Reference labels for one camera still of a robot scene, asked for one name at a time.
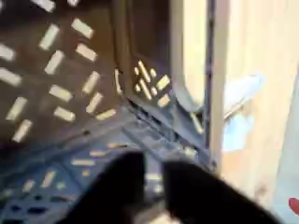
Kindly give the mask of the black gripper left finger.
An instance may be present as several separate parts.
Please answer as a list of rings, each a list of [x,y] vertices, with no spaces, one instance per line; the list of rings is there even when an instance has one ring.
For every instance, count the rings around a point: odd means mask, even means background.
[[[93,181],[59,224],[133,224],[144,199],[144,154],[123,153]]]

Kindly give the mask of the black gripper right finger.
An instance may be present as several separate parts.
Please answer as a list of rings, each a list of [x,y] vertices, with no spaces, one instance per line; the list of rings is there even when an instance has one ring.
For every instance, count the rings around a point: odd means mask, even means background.
[[[164,200],[182,224],[280,224],[270,212],[201,167],[166,161]]]

